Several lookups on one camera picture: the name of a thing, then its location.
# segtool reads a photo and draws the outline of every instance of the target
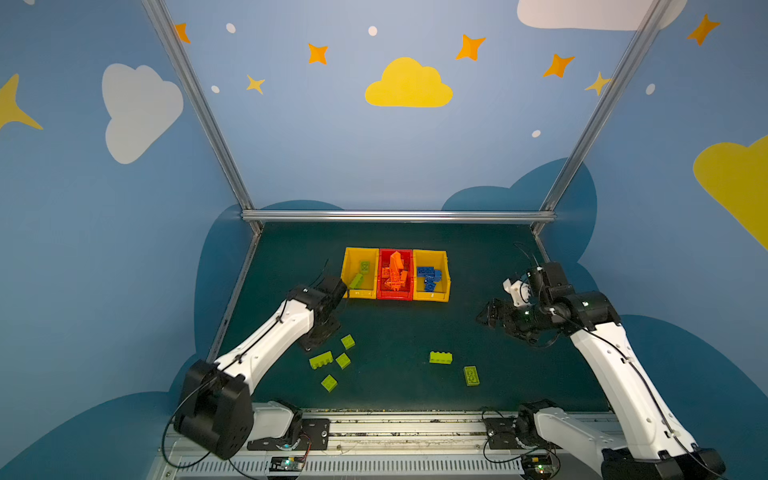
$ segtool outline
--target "dark green mat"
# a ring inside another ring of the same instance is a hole
[[[311,282],[326,258],[326,273],[340,275],[346,247],[446,250],[448,303],[343,300],[341,330],[313,355],[330,350],[337,357],[344,351],[341,337],[352,334],[352,364],[312,370],[309,356],[293,345],[264,376],[254,400],[331,409],[515,410],[520,402],[549,398],[570,411],[606,411],[597,380],[570,340],[535,350],[504,335],[500,325],[492,332],[475,323],[492,297],[509,298],[502,281],[528,266],[512,245],[516,240],[536,251],[522,225],[269,223],[221,352],[264,323],[292,287]],[[429,363],[430,351],[453,353],[453,364]],[[465,385],[463,367],[470,365],[480,386]],[[329,374],[339,382],[331,393],[320,385]]]

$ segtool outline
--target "orange star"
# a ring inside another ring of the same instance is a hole
[[[574,58],[576,57],[560,58],[558,57],[558,54],[554,54],[554,58],[552,58],[552,66],[544,73],[544,76],[557,75],[558,77],[563,78],[565,67],[567,67]]]
[[[186,43],[192,43],[190,41],[190,38],[187,37],[187,24],[186,23],[180,23],[179,25],[174,25],[176,27],[176,33],[179,34],[179,39],[181,41],[185,41]]]
[[[308,45],[310,46],[310,63],[319,61],[322,62],[323,65],[328,65],[326,63],[326,50],[328,50],[328,47],[316,47],[311,43]]]
[[[710,22],[710,18],[708,15],[704,16],[704,20],[701,21],[699,26],[694,30],[694,32],[690,35],[688,35],[688,39],[694,39],[696,42],[698,42],[699,46],[704,43],[704,39],[707,37],[707,35],[710,34],[711,31],[713,31],[720,23],[719,22]]]
[[[480,48],[480,44],[484,42],[484,38],[478,38],[477,40],[472,40],[470,37],[464,35],[464,45],[462,46],[462,50],[456,55],[456,60],[461,60],[462,58],[471,58],[474,61],[478,60],[478,48]]]

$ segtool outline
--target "blue wall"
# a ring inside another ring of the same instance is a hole
[[[687,37],[705,14],[720,26],[699,46]],[[689,0],[578,171],[594,186],[574,181],[542,234],[553,260],[611,299],[670,407],[723,453],[729,478],[768,469],[768,422],[754,414],[768,406],[768,251],[693,166],[713,144],[768,134],[765,18],[758,0]]]
[[[585,88],[598,72],[611,76],[633,33],[533,28],[508,0],[167,4],[186,24],[183,46],[259,208],[467,210],[454,194],[508,189],[568,156],[598,102]],[[463,35],[486,38],[477,61],[456,60]],[[328,46],[327,65],[309,63],[308,44]],[[575,57],[562,78],[543,76],[554,54]],[[436,68],[450,103],[369,104],[366,88],[401,57]],[[247,90],[248,76],[264,80],[263,94]],[[498,203],[476,193],[475,208]],[[545,194],[503,204],[537,210]]]
[[[179,84],[140,0],[32,3],[0,6],[0,87],[43,128],[0,106],[0,478],[139,478],[251,232],[186,99],[135,162],[107,148],[107,66]]]

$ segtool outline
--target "rectangular green block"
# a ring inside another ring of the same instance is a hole
[[[474,366],[464,367],[464,378],[467,381],[467,386],[480,385],[480,377],[478,377],[478,370]]]
[[[336,388],[339,383],[334,379],[332,376],[328,375],[320,384],[324,387],[326,387],[326,390],[329,392]]]
[[[341,343],[344,344],[344,348],[347,350],[355,346],[355,340],[352,338],[351,335],[347,335],[344,338],[342,338]]]
[[[355,275],[355,278],[352,279],[351,282],[349,282],[349,289],[350,290],[357,290],[362,286],[362,273],[358,273]]]
[[[453,354],[449,352],[430,352],[429,353],[429,362],[430,363],[442,363],[444,365],[450,365],[451,362],[453,362]]]
[[[333,363],[333,354],[331,352],[325,352],[322,355],[314,356],[310,359],[310,366],[312,370],[317,370],[323,365]]]
[[[349,359],[346,353],[342,353],[341,355],[339,355],[339,358],[336,359],[336,363],[339,364],[339,366],[341,367],[341,370],[344,370],[346,367],[349,366],[350,363],[352,363],[352,360]]]

